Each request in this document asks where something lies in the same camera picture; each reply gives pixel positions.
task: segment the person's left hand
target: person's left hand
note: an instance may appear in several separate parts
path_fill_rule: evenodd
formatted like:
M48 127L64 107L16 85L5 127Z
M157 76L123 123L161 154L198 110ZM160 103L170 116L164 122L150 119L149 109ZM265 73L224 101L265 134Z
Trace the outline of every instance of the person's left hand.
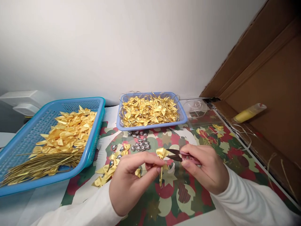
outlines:
M135 171L143 163L151 169L139 178ZM109 187L112 206L119 216L125 216L137 204L164 164L162 159L148 152L124 155L120 159Z

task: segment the yellow glue bottle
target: yellow glue bottle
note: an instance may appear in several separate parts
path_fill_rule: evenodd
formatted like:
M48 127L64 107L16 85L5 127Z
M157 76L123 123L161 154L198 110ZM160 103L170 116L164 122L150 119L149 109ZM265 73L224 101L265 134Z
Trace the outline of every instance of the yellow glue bottle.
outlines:
M242 123L250 118L253 118L255 115L257 115L259 112L262 112L266 108L267 107L264 104L257 103L233 117L232 121L235 123Z

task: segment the small scissors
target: small scissors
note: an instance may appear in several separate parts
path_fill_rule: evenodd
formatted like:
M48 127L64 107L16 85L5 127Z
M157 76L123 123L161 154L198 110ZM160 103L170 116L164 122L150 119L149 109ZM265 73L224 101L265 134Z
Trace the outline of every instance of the small scissors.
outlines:
M175 161L178 161L178 162L182 162L183 160L190 160L196 165L201 165L200 161L197 160L195 157L193 157L190 154L186 154L185 152L181 152L181 151L175 150L175 149L166 149L166 150L168 150L169 152L175 154L175 155L168 155L167 156L168 158L170 158L172 160L175 160Z

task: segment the white long-sleeve shirt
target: white long-sleeve shirt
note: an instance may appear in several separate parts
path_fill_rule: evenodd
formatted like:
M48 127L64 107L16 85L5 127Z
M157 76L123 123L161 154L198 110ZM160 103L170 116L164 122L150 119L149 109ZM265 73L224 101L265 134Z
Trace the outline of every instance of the white long-sleeve shirt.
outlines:
M230 176L227 189L219 195L210 195L223 207L219 211L225 211L235 225L291 226L301 222L300 216L290 211L272 189L243 179L227 169ZM115 226L122 217L112 207L109 184L102 186L84 203L62 206L32 226Z

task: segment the plastic basket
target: plastic basket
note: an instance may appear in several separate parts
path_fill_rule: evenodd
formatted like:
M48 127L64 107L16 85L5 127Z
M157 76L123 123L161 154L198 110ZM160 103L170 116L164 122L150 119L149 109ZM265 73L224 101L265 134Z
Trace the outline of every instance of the plastic basket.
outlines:
M92 164L105 113L105 99L102 97L90 97L56 100L44 105L0 152L0 181L3 180L9 168L22 164L28 160L28 155L16 155L31 153L33 148L36 146L36 143L44 140L40 134L49 133L51 126L55 126L57 124L57 121L54 118L60 116L60 111L68 113L73 111L77 112L79 110L79 105L83 108L88 108L97 112L97 115L94 119L91 133L78 166L69 172L57 173L53 176L45 176L37 180L0 187L0 196L26 191L32 188L69 179L77 175L85 167ZM59 170L66 170L66 168L68 167L60 167Z
M131 94L126 94L123 95L120 99L120 104L119 104L119 109L118 112L120 111L120 108L122 107L122 101L128 101L128 97L135 97L135 96L141 96L144 97L146 94L151 94L153 96L152 93L131 93ZM153 124L153 125L147 125L147 126L134 126L134 127L123 127L123 125L121 124L121 118L119 117L119 114L117 115L117 128L121 131L133 131L133 130L144 130L144 129L152 129L152 128L158 128L158 127L167 127L167 126L175 126L175 125L180 125L180 124L184 124L187 122L187 115L178 99L178 97L171 92L157 92L154 93L156 96L159 96L161 94L161 97L171 97L174 99L175 103L177 103L177 105L175 106L178 109L178 113L180 114L179 117L179 121L177 122L168 122L168 123L159 123L159 124Z

